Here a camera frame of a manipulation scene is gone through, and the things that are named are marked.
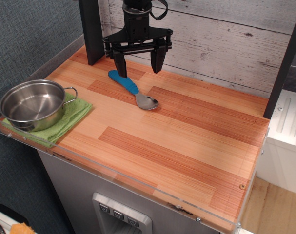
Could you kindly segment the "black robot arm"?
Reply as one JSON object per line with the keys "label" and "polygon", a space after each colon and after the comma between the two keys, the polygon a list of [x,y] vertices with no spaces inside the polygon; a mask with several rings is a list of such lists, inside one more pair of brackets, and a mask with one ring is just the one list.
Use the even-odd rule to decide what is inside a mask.
{"label": "black robot arm", "polygon": [[152,13],[151,0],[124,0],[122,9],[124,27],[117,33],[103,38],[105,54],[114,60],[118,74],[127,78],[124,56],[139,53],[150,53],[154,73],[162,70],[166,53],[172,48],[173,31],[166,28],[150,26],[150,17],[163,19],[168,12],[168,3],[161,0],[165,11],[158,17]]}

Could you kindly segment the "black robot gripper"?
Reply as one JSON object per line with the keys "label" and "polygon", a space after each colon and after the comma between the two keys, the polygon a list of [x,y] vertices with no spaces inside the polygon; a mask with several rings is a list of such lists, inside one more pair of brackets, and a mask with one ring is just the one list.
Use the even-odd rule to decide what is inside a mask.
{"label": "black robot gripper", "polygon": [[173,31],[166,28],[150,26],[150,17],[161,20],[168,9],[158,17],[152,13],[152,6],[123,6],[124,27],[103,38],[105,54],[114,63],[118,74],[127,78],[124,55],[151,52],[151,66],[157,74],[162,70],[166,52],[172,48]]}

